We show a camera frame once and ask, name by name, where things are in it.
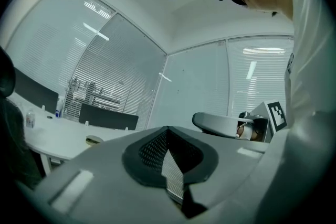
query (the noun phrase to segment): office chair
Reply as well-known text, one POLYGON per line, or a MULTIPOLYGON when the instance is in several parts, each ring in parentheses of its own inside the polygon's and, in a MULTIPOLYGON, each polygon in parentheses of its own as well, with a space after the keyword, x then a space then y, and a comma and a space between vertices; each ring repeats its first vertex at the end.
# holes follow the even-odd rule
POLYGON ((0 62, 6 67, 0 70, 0 128, 4 161, 15 180, 33 189, 41 181, 41 174, 25 143, 23 115, 14 103, 6 99, 14 90, 15 71, 2 48, 0 62))

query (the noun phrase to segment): desk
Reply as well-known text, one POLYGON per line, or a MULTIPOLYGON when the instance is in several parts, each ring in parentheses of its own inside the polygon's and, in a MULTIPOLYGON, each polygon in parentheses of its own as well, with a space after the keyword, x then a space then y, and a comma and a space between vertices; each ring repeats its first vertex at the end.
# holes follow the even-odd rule
POLYGON ((137 132, 85 126, 67 119, 58 119, 49 112, 43 112, 17 93, 13 93, 8 99, 20 108, 23 116, 29 109, 35 112, 35 126, 33 129, 25 127, 25 140, 31 150, 41 155, 46 174, 50 173, 50 157, 69 160, 90 148, 85 142, 88 135, 95 135, 107 141, 137 132))

